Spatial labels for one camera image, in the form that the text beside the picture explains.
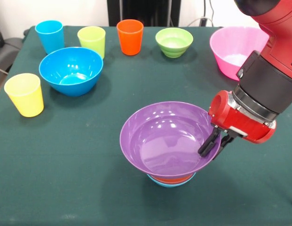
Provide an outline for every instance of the bowl rim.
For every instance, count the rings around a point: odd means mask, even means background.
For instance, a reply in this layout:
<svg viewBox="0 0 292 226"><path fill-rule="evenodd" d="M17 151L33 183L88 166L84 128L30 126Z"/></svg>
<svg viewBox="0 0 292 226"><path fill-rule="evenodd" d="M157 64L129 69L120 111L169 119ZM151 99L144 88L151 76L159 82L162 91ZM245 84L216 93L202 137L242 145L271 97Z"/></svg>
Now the bowl rim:
<svg viewBox="0 0 292 226"><path fill-rule="evenodd" d="M155 40L156 40L157 44L160 45L160 46L166 47L166 46L162 45L162 44L157 40L157 37L158 37L159 33L161 33L161 32L164 31L164 30L174 30L174 29L175 29L175 30L180 30L180 31L183 31L183 32L187 33L190 37L192 37L192 40L191 40L191 42L189 42L189 43L188 43L187 45L185 45L185 46L177 47L177 48L171 48L171 49L182 49L182 48L188 48L188 47L193 43L193 41L194 41L194 37L193 37L193 35L191 34L191 32L189 32L188 30L182 29L182 28L180 28L180 27L167 27L167 28L164 28L164 29L159 30L159 31L156 33L156 35L155 35Z"/></svg>
<svg viewBox="0 0 292 226"><path fill-rule="evenodd" d="M46 79L46 78L42 75L42 73L41 73L41 71L40 71L40 67L41 67L43 61L45 61L46 58L49 57L51 54L54 54L54 53L59 52L59 51L64 51L64 50L66 50L66 49L71 49L71 48L73 48L73 49L84 49L84 50L88 50L88 51L90 51L90 52L96 53L96 55L97 55L97 56L100 58L100 60L101 60L101 68L100 68L100 70L98 71L98 73L96 73L96 74L95 74L94 76L92 76L92 77L89 77L88 80L85 80L85 81L82 81L82 82L73 83L73 84L60 84L60 83L52 82L52 81ZM48 83L50 83L50 84L60 85L60 86L73 86L73 85L83 84L83 83L88 82L88 81L94 79L95 77L99 76L100 73L101 73L101 71L102 71L102 69L103 69L103 65L104 65L104 62L103 62L102 57L101 57L97 52L93 51L92 49L85 48L85 47L66 47L66 48L61 48L61 49L55 50L55 51L51 52L50 54L46 55L46 56L42 59L42 61L40 62L38 69L39 69L39 74L41 75L41 77L42 77L45 81L47 81Z"/></svg>
<svg viewBox="0 0 292 226"><path fill-rule="evenodd" d="M212 50L212 52L220 59L222 59L223 61L227 62L226 60L224 60L224 57L221 57L218 53L216 53L214 51L214 48L212 46L212 41L213 41L213 38L220 32L224 31L224 30L227 30L227 29L232 29L232 28L243 28L243 29L249 29L249 30L256 30L256 31L262 31L264 32L261 28L257 28L257 27L251 27L251 26L226 26L226 27L222 27L218 30L216 30L210 37L210 48Z"/></svg>
<svg viewBox="0 0 292 226"><path fill-rule="evenodd" d="M148 108L148 107L151 107L153 105L159 105L159 104L166 104L166 103L177 103L177 104L185 104L185 105L190 105L190 106L193 106L195 108L198 108L204 112L207 112L206 110L204 110L203 108L197 106L197 105L193 105L193 104L190 104L190 103L187 103L187 102L183 102L183 101L161 101L161 102L156 102L156 103L153 103L153 104L150 104L150 105L146 105L142 108L140 108L139 110L137 110L136 112L134 112L133 114L131 114L131 116L125 121L125 123L123 124L122 126L122 129L121 129L121 132L120 132L120 135L119 135L119 145L120 145L120 148L121 148L121 151L124 155L124 157L128 160L128 162L131 163L131 165L133 165L135 168L139 169L141 172L144 172L146 174L150 174L150 175L153 175L155 177L162 177L162 178L175 178L175 177L183 177L187 174L192 174L192 173L195 173L195 172L198 172L200 171L201 169L203 169L205 166L207 166L213 159L214 157L217 155L218 153L218 150L216 151L216 153L207 161L206 164L204 164L202 167L200 168L197 168L197 170L190 170L188 172L185 172L185 173L181 173L181 174L177 174L177 175L162 175L162 174L156 174L156 173L153 173L151 172L150 170L143 170L141 169L140 167L136 166L136 164L134 164L128 157L127 155L125 154L124 150L123 150L123 146L122 146L122 140L121 140L121 137L122 137L122 134L123 134L123 130L125 129L125 126L127 125L127 123L129 122L130 119L132 119L138 112L142 111L143 109L145 108ZM221 145L221 136L219 135L218 137L218 142L217 142L217 145L220 146Z"/></svg>

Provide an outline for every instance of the pink bowl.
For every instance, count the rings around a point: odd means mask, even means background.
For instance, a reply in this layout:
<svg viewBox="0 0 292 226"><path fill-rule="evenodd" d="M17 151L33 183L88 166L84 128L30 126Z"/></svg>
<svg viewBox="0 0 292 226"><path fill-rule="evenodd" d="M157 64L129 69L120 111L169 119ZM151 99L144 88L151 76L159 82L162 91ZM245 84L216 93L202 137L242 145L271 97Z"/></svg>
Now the pink bowl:
<svg viewBox="0 0 292 226"><path fill-rule="evenodd" d="M210 46L220 70L239 81L236 73L252 51L261 52L269 35L254 27L224 27L212 34Z"/></svg>

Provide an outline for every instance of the dark green tablecloth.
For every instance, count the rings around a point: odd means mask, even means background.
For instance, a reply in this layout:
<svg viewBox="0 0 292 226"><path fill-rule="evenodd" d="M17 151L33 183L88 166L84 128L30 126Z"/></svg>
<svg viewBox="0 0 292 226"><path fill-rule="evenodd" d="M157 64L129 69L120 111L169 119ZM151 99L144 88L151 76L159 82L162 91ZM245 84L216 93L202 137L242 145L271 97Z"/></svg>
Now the dark green tablecloth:
<svg viewBox="0 0 292 226"><path fill-rule="evenodd" d="M66 26L66 46L80 27ZM125 120L143 106L184 101L208 109L223 76L209 48L214 28L188 28L194 42L178 59L144 29L142 50L121 53L106 30L104 69L96 87L66 97L42 80L45 103L19 115L0 92L0 225L292 225L292 106L262 145L237 139L187 184L163 188L127 162L119 147ZM45 52L31 29L9 76L39 74Z"/></svg>

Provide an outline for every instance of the cup rim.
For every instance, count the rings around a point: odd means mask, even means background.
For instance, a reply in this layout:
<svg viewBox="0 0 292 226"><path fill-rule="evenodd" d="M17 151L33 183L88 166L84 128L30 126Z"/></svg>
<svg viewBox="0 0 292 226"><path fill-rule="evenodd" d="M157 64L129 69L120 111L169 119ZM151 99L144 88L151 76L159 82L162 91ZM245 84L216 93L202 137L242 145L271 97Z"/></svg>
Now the cup rim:
<svg viewBox="0 0 292 226"><path fill-rule="evenodd" d="M37 30L37 27L40 25L40 24L42 24L42 23L47 23L47 22L58 22L59 24L60 24L60 28L57 30L57 31L54 31L54 32L39 32L38 30ZM39 33L39 34L54 34L54 33L57 33L57 32L59 32L59 31L61 31L63 29L63 24L60 22L60 21L58 21L58 20L45 20L45 21L41 21L41 22L39 22L36 26L35 26L35 31L37 32L37 33Z"/></svg>
<svg viewBox="0 0 292 226"><path fill-rule="evenodd" d="M35 78L38 79L38 83L37 83L36 87L35 87L32 91L27 92L27 93L24 93L24 94L20 94L20 95L14 95L14 94L12 94L11 92L8 92L8 91L7 91L7 86L8 86L8 84L11 83L11 82L12 82L14 79L16 79L17 77L23 76L23 75L25 75L25 74L26 74L26 75L32 75L32 76L34 76ZM21 74L17 74L17 75L12 76L11 78L9 78L9 79L5 82L4 90L5 90L5 92L6 92L9 96L13 96L13 97L24 97L24 96L27 96L27 95L29 95L29 94L34 93L34 92L39 88L39 86L40 86L40 77L39 77L39 76L37 76L37 75L35 75L35 74L33 74L33 73L21 73Z"/></svg>
<svg viewBox="0 0 292 226"><path fill-rule="evenodd" d="M80 36L79 33L82 32L83 30L88 29L88 28L100 28L100 30L104 32L104 33L103 33L103 36L101 36L101 37L98 38L98 39L92 39L92 40L80 38L80 37L79 37L79 36ZM79 39L79 40L83 40L83 41L87 41L87 42L99 41L99 40L101 40L102 38L104 38L105 35L106 35L106 31L105 31L102 27L99 27L99 26L86 26L86 27L82 27L82 28L77 32L77 37L78 37L78 39Z"/></svg>
<svg viewBox="0 0 292 226"><path fill-rule="evenodd" d="M141 25L142 25L142 28L139 29L138 31L135 31L135 32L125 32L125 31L121 30L121 29L119 28L119 25L120 25L121 23L123 23L123 22L127 22L127 21L134 21L134 22L137 22L138 24L141 24ZM125 20L121 20L121 21L119 21L118 24L117 24L117 30L120 31L120 32L122 32L122 33L126 33L126 34L136 34L136 33L141 32L143 29L144 29L144 25L142 24L142 22L139 21L139 20L134 20L134 19L125 19Z"/></svg>

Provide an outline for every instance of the white wall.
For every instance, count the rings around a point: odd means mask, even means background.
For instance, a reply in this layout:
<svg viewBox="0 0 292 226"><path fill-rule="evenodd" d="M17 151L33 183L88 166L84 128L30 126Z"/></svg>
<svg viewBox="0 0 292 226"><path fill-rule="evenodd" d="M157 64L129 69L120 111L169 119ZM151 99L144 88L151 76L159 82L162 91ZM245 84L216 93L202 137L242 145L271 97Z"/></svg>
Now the white wall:
<svg viewBox="0 0 292 226"><path fill-rule="evenodd" d="M215 26L257 26L234 0L211 0ZM211 16L206 0L206 16ZM187 26L203 15L203 0L182 0L179 26ZM0 29L4 38L23 37L24 30L40 21L56 19L64 25L108 26L107 0L0 0ZM199 20L191 26L198 26Z"/></svg>
<svg viewBox="0 0 292 226"><path fill-rule="evenodd" d="M213 23L214 26L253 26L259 27L258 24L250 17L243 14L235 4L234 0L211 0L214 9ZM203 0L182 0L180 9L179 26L187 26L193 20L203 16ZM206 0L206 17L211 18L212 11L209 0ZM199 20L191 24L198 26Z"/></svg>
<svg viewBox="0 0 292 226"><path fill-rule="evenodd" d="M0 0L3 37L23 37L37 23L60 20L64 25L108 26L106 0Z"/></svg>

